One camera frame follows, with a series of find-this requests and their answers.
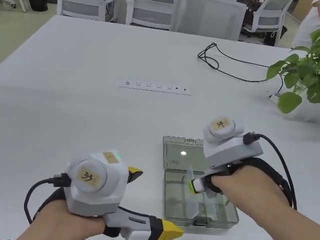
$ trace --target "box lid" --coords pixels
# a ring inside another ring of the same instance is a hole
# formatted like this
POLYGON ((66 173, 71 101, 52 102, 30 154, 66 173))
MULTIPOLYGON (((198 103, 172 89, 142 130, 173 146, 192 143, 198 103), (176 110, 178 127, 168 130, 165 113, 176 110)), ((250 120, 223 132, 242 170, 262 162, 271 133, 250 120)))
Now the box lid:
POLYGON ((204 172, 208 169, 203 140, 185 137, 163 137, 163 167, 164 169, 204 172))

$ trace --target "electrical outlet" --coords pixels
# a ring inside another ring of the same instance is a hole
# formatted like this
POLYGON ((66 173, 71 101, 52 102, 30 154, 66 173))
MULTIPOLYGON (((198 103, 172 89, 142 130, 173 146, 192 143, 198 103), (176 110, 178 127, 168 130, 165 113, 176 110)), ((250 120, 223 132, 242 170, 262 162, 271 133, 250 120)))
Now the electrical outlet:
POLYGON ((165 85, 160 83, 150 83, 142 81, 118 81, 116 84, 120 88, 140 89, 170 94, 192 95, 188 88, 181 86, 165 85))

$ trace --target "clear plastic box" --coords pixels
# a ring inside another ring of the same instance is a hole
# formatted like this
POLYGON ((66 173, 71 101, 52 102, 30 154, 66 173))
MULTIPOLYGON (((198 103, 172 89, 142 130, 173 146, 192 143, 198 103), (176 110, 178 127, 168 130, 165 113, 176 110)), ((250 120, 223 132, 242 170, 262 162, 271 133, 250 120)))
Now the clear plastic box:
POLYGON ((164 165, 164 217, 178 226, 202 226, 210 229, 230 229, 239 222, 234 205, 221 194, 208 198, 205 193, 196 194, 198 214, 188 218, 188 195, 184 176, 190 166, 194 177, 202 175, 207 165, 201 139, 163 137, 164 165))

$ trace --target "wrist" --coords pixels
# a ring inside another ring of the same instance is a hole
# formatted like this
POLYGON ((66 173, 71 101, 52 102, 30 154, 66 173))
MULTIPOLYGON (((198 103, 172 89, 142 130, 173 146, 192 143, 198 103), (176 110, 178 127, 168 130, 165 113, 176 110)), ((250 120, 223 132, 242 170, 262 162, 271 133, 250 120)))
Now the wrist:
POLYGON ((251 205, 252 214, 249 215, 260 227, 267 229, 270 224, 278 222, 288 211, 292 211, 292 208, 275 195, 268 197, 259 205, 251 205))
POLYGON ((60 224, 48 221, 34 221, 17 240, 77 240, 76 236, 60 224))

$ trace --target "cable connector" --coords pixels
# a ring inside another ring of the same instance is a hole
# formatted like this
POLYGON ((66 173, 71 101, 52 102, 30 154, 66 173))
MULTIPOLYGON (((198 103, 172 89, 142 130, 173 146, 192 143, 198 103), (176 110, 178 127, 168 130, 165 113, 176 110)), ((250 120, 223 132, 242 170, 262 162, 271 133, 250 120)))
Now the cable connector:
POLYGON ((259 140, 259 136, 254 132, 248 132, 246 133, 245 135, 243 135, 243 143, 244 145, 249 145, 249 144, 252 144, 254 143, 255 141, 258 141, 259 140))
POLYGON ((67 173, 55 174, 52 178, 49 178, 49 183, 54 187, 70 187, 71 178, 67 173))

